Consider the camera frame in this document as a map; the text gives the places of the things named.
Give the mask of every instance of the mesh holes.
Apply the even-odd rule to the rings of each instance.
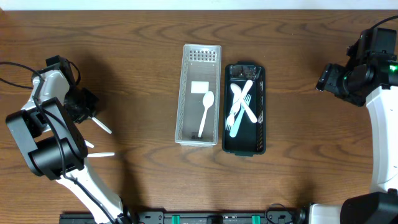
[[[197,62],[217,62],[215,50],[190,50],[189,60]]]
[[[257,99],[259,99],[257,101],[257,114],[259,114],[258,117],[258,124],[257,124],[257,133],[258,133],[258,137],[257,137],[257,151],[262,151],[263,149],[263,138],[264,138],[264,84],[263,82],[259,82],[258,84],[258,91],[257,91]]]

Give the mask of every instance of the white plastic fork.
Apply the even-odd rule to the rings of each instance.
[[[249,100],[249,102],[250,102],[250,99],[251,99],[251,95],[250,95],[250,94],[247,94],[247,95],[243,98],[243,102],[244,102],[244,103],[247,103],[248,100]],[[230,115],[227,117],[226,121],[225,121],[225,130],[230,131],[231,128],[232,128],[232,126],[234,125],[234,123],[235,123],[235,116],[234,116],[234,114],[230,114]]]
[[[244,98],[244,102],[249,105],[250,104],[250,100],[251,100],[251,95],[248,94],[245,98]],[[235,138],[236,134],[238,133],[239,130],[239,126],[241,125],[241,121],[242,121],[242,117],[244,114],[245,110],[244,110],[244,106],[243,103],[241,105],[241,111],[238,114],[238,117],[236,118],[236,121],[234,123],[234,125],[232,125],[231,130],[229,131],[229,136],[231,136],[231,138]]]

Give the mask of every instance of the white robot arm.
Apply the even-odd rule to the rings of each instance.
[[[88,90],[76,88],[66,59],[49,58],[47,65],[34,72],[34,87],[26,105],[6,119],[27,165],[35,175],[46,175],[70,189],[87,206],[96,223],[130,223],[120,197],[90,166],[86,143],[73,124],[94,118],[97,98]],[[96,123],[111,132],[100,121]],[[50,130],[53,137],[34,141]]]
[[[372,192],[398,189],[398,86],[378,87],[366,97],[372,122]]]
[[[369,110],[373,134],[373,176],[370,194],[340,206],[314,204],[309,224],[390,223],[398,216],[398,63],[396,31],[364,30],[348,49],[345,67],[329,64],[318,90]]]

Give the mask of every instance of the wood grain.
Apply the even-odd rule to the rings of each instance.
[[[359,33],[396,11],[2,12],[0,60],[44,68],[60,54],[81,86],[101,99],[99,119],[78,125],[104,181],[133,209],[264,210],[309,202],[338,204],[369,190],[371,124],[366,108],[314,90],[323,67],[344,64]],[[398,29],[396,21],[384,27]],[[254,60],[267,70],[267,152],[236,157],[174,143],[183,45],[222,46],[222,66]],[[30,85],[30,74],[0,67]],[[0,83],[0,118],[30,91]],[[0,223],[58,223],[86,208],[65,187],[30,173],[0,123]]]

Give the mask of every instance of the black cable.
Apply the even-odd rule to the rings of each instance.
[[[7,81],[7,80],[4,80],[4,79],[2,79],[2,78],[0,78],[0,81],[2,81],[2,82],[4,82],[4,83],[7,83],[8,85],[12,85],[12,86],[19,87],[19,88],[26,88],[26,89],[28,89],[28,90],[32,90],[32,89],[33,89],[33,87],[18,85],[18,84],[9,82],[9,81]]]
[[[377,26],[379,26],[379,25],[381,25],[381,24],[383,24],[383,23],[385,23],[387,21],[393,20],[393,19],[398,19],[398,16],[391,16],[391,17],[389,17],[387,19],[383,19],[382,21],[378,22],[377,24],[374,24],[370,29],[374,29]]]
[[[275,206],[275,205],[281,206],[282,208],[284,208],[284,209],[286,210],[287,213],[289,213],[289,214],[292,216],[292,220],[289,221],[289,222],[286,222],[286,224],[288,224],[288,223],[293,223],[294,213],[292,213],[291,211],[289,211],[284,205],[282,205],[282,204],[280,204],[280,203],[273,203],[273,204],[271,204],[271,205],[267,208],[267,210],[266,210],[266,219],[267,219],[271,224],[278,224],[278,223],[274,223],[272,220],[270,220],[270,219],[268,218],[268,210],[269,210],[271,207]]]
[[[61,119],[57,118],[54,114],[52,114],[49,111],[43,110],[44,113],[46,113],[47,115],[49,115],[52,119],[56,120],[58,122],[58,124],[61,124],[61,126],[63,128],[67,128],[67,126],[65,124],[62,123]]]
[[[24,68],[24,69],[28,69],[28,70],[31,71],[31,72],[36,72],[35,70],[29,68],[28,66],[21,65],[21,64],[19,64],[19,63],[14,63],[14,62],[0,62],[0,65],[14,65],[14,66],[18,66],[18,67],[21,67],[21,68]],[[18,84],[9,82],[9,81],[7,81],[7,80],[4,80],[4,79],[2,79],[2,78],[0,78],[0,81],[2,81],[2,82],[4,82],[4,83],[7,83],[8,85],[12,85],[12,86],[19,87],[19,88],[25,88],[25,89],[28,89],[28,90],[32,90],[32,89],[33,89],[33,88],[30,87],[30,86],[18,85]]]
[[[76,85],[79,85],[80,80],[81,80],[79,68],[77,68],[77,66],[76,66],[73,62],[69,62],[69,64],[72,64],[72,65],[75,67],[76,71],[77,71],[77,74],[78,74],[78,75],[77,75]]]
[[[36,105],[37,110],[38,110],[39,113],[43,116],[43,118],[44,118],[44,120],[47,122],[47,124],[50,126],[50,129],[51,129],[51,131],[52,131],[53,134],[54,134],[55,141],[57,142],[58,147],[59,147],[59,149],[60,149],[61,163],[62,163],[62,176],[63,176],[63,178],[65,178],[65,179],[67,179],[67,180],[70,180],[70,181],[72,181],[74,184],[76,184],[77,186],[79,186],[79,188],[87,195],[87,197],[88,197],[90,200],[92,200],[93,203],[96,204],[96,205],[99,207],[99,209],[101,209],[101,211],[106,215],[106,217],[109,219],[109,221],[110,221],[112,224],[115,224],[115,222],[113,221],[112,216],[111,216],[111,215],[102,207],[102,205],[89,193],[89,191],[87,191],[87,189],[85,189],[85,187],[84,187],[81,183],[79,183],[79,181],[77,181],[77,179],[66,176],[66,169],[67,169],[67,168],[66,168],[66,165],[65,165],[65,153],[64,153],[63,147],[62,147],[62,145],[61,145],[61,140],[60,140],[60,138],[59,138],[59,135],[58,135],[57,130],[55,130],[54,125],[51,123],[51,121],[50,121],[49,117],[47,117],[46,113],[51,114],[51,116],[55,116],[55,115],[53,115],[52,113],[50,113],[50,112],[48,112],[48,111],[44,112],[42,106],[39,105],[39,93],[40,93],[40,90],[42,89],[43,84],[44,84],[44,79],[43,79],[43,77],[41,76],[41,74],[40,74],[39,72],[37,72],[36,70],[34,70],[34,69],[32,69],[32,68],[29,68],[28,66],[21,65],[21,64],[19,64],[19,63],[14,63],[14,62],[0,62],[0,65],[14,65],[14,66],[18,66],[18,67],[21,67],[21,68],[25,68],[25,69],[28,69],[29,71],[35,73],[35,74],[39,77],[39,80],[40,80],[40,81],[39,81],[39,85],[37,86],[36,91],[35,91],[35,93],[34,93],[34,95],[33,95],[32,98],[33,98],[34,104]]]

